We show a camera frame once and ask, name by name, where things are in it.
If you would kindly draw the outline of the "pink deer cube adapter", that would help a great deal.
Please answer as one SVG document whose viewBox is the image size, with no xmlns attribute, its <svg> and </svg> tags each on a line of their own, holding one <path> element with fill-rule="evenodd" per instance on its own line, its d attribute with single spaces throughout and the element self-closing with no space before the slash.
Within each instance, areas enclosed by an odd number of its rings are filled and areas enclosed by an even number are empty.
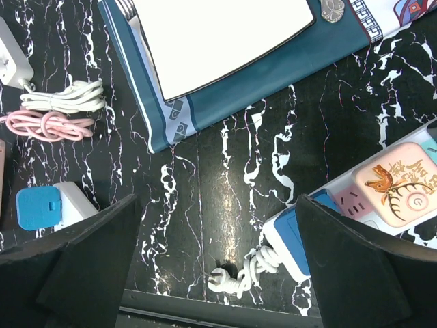
<svg viewBox="0 0 437 328">
<path fill-rule="evenodd" d="M 417 143 L 401 143 L 352 175 L 391 227 L 404 227 L 436 210 L 436 164 Z"/>
</svg>

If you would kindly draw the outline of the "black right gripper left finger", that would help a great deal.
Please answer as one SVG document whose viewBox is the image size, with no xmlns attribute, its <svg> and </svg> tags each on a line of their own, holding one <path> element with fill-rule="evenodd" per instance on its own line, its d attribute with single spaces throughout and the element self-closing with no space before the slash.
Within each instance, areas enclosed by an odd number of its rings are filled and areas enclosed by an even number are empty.
<svg viewBox="0 0 437 328">
<path fill-rule="evenodd" d="M 2 327 L 114 327 L 137 242 L 137 196 L 1 252 Z"/>
</svg>

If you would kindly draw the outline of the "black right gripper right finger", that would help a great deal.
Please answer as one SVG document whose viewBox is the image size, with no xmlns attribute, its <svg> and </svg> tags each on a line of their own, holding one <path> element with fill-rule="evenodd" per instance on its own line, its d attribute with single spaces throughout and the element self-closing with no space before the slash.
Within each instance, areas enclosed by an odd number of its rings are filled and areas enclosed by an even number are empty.
<svg viewBox="0 0 437 328">
<path fill-rule="evenodd" d="M 298 229 L 325 327 L 435 327 L 436 250 L 302 195 Z"/>
</svg>

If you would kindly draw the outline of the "white triangular power strip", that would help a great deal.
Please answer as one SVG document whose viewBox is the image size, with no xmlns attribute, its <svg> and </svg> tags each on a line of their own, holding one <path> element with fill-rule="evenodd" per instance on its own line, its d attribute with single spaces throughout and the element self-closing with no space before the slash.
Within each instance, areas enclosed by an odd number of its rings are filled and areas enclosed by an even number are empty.
<svg viewBox="0 0 437 328">
<path fill-rule="evenodd" d="M 53 226 L 53 231 L 59 231 L 90 218 L 98 213 L 95 206 L 74 182 L 54 184 L 61 196 L 61 221 Z"/>
</svg>

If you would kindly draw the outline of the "white multicolour power strip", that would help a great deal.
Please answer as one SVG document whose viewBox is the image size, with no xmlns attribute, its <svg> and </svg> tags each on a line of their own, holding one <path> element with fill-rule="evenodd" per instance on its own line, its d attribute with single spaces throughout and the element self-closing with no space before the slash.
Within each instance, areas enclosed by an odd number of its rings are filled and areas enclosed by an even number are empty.
<svg viewBox="0 0 437 328">
<path fill-rule="evenodd" d="M 424 124 L 422 127 L 401 138 L 399 141 L 396 141 L 389 147 L 369 157 L 362 163 L 356 165 L 352 169 L 348 170 L 346 173 L 335 178 L 333 181 L 320 187 L 319 189 L 311 193 L 311 198 L 333 210 L 336 210 L 338 213 L 346 217 L 349 217 L 360 223 L 364 223 L 365 225 L 373 227 L 392 236 L 401 234 L 402 232 L 413 228 L 427 220 L 433 219 L 434 217 L 436 217 L 436 210 L 426 215 L 424 218 L 413 221 L 412 223 L 409 223 L 404 227 L 391 227 L 382 220 L 382 218 L 374 210 L 373 206 L 369 203 L 368 199 L 361 193 L 361 191 L 354 182 L 354 177 L 352 174 L 356 169 L 368 164 L 370 161 L 383 155 L 384 153 L 391 151 L 395 146 L 406 142 L 414 142 L 419 144 L 436 164 L 436 121 L 432 120 L 431 122 Z M 262 230 L 262 233 L 268 244 L 267 246 L 261 248 L 261 255 L 263 260 L 265 260 L 269 264 L 269 271 L 271 273 L 277 272 L 279 265 L 284 265 L 284 261 L 287 262 L 287 266 L 290 269 L 296 268 L 294 263 L 291 263 L 292 258 L 290 255 L 287 254 L 285 244 L 283 243 L 281 237 L 274 228 L 275 219 L 283 211 L 269 218 L 269 220 L 267 220 L 264 224 Z"/>
</svg>

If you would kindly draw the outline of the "light blue plug adapter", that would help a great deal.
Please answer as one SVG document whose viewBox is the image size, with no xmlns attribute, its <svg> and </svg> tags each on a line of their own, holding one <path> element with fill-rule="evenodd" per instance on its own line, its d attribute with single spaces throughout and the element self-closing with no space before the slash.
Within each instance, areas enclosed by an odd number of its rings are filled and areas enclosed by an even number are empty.
<svg viewBox="0 0 437 328">
<path fill-rule="evenodd" d="M 27 231 L 57 225 L 61 208 L 60 191 L 53 186 L 25 188 L 16 195 L 17 221 Z"/>
</svg>

